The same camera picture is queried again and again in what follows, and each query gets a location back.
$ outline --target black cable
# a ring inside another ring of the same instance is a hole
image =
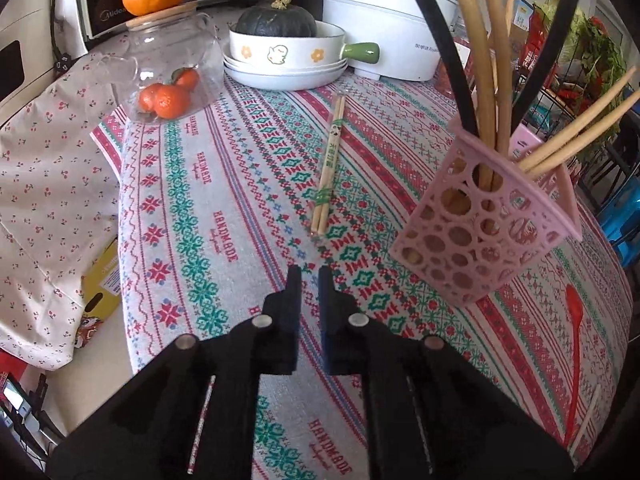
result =
[[[458,105],[462,127],[477,137],[478,124],[476,123],[476,111],[474,110],[469,85],[466,81],[462,64],[460,63],[460,56],[458,56],[456,44],[451,37],[449,26],[440,12],[440,7],[438,7],[436,0],[415,0],[415,3],[424,16],[424,21],[427,22],[433,40],[436,42],[436,46],[440,51],[442,62],[447,69],[451,89],[453,90],[453,95]]]
[[[551,23],[551,29],[549,35],[546,37],[542,52],[536,61],[536,64],[529,74],[529,78],[520,92],[520,95],[513,104],[513,111],[511,112],[511,133],[515,131],[520,124],[520,121],[529,110],[533,99],[536,98],[538,92],[542,88],[545,82],[546,76],[549,74],[551,67],[556,62],[558,54],[562,49],[564,40],[571,20],[574,18],[575,8],[578,6],[578,0],[559,0],[558,8],[556,9],[556,15],[554,16],[553,23]]]
[[[44,460],[41,459],[39,456],[35,456],[33,453],[31,453],[31,451],[29,451],[29,448],[27,447],[27,444],[25,443],[25,441],[23,439],[20,439],[20,444],[22,444],[22,448],[24,449],[25,453],[27,455],[29,455],[32,459],[37,460],[38,462],[40,462],[40,469],[42,469],[44,471]]]

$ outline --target midea logo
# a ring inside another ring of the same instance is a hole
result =
[[[125,9],[103,10],[100,13],[100,21],[106,22],[107,20],[110,20],[114,16],[117,16],[118,14],[122,14],[123,12],[125,12]]]

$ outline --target yellow box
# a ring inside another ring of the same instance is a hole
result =
[[[122,299],[117,238],[108,245],[84,277],[82,294],[85,304],[82,321],[76,332],[76,348],[87,344]]]

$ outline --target metal screw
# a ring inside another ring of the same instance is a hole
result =
[[[442,350],[444,348],[444,339],[436,335],[430,335],[424,338],[424,345],[429,350]]]
[[[178,339],[175,340],[175,345],[180,350],[188,350],[192,348],[196,344],[197,339],[194,335],[191,334],[182,334]]]
[[[267,328],[271,323],[273,323],[273,319],[271,319],[271,316],[268,316],[267,314],[258,314],[258,316],[251,320],[251,323],[256,328]]]
[[[368,322],[369,316],[361,312],[356,312],[356,314],[351,314],[349,316],[349,324],[351,326],[365,326]]]

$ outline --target dark green pumpkin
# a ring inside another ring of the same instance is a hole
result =
[[[316,20],[302,7],[285,4],[286,8],[275,9],[273,5],[247,9],[240,16],[235,31],[279,38],[314,38],[318,34]]]

